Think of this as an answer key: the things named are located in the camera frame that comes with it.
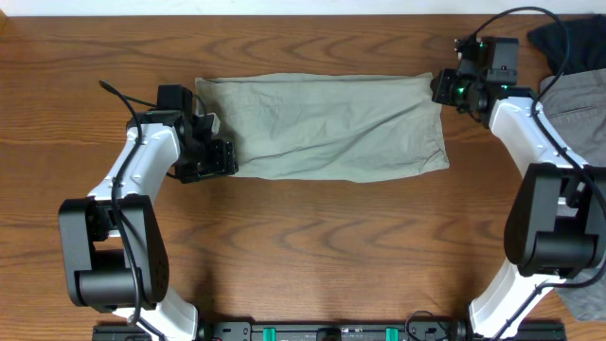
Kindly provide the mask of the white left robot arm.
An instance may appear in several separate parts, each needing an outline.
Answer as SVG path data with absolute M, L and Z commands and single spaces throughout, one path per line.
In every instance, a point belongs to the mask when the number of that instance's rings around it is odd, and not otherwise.
M 104 179 L 60 206 L 68 295 L 76 306 L 125 319 L 96 326 L 95 340 L 211 340 L 211 326 L 169 284 L 153 204 L 166 178 L 188 184 L 236 174 L 235 147 L 181 84 L 159 85 L 156 103 L 131 115 L 125 146 Z

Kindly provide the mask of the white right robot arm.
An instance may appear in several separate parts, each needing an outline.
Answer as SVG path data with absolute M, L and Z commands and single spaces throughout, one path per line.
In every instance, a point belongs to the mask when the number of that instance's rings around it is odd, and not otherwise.
M 458 39 L 457 68 L 431 82 L 432 100 L 489 129 L 522 183 L 504 232 L 506 258 L 488 288 L 450 325 L 450 340 L 563 340 L 559 322 L 525 320 L 555 288 L 581 288 L 584 269 L 605 271 L 605 169 L 573 152 L 545 117 L 538 95 L 517 84 L 515 38 Z

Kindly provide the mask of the light green shorts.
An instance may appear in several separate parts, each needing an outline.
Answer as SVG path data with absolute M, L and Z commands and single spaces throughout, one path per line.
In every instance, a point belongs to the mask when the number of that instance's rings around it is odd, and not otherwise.
M 195 81 L 237 175 L 265 180 L 382 182 L 450 166 L 429 73 L 277 73 Z

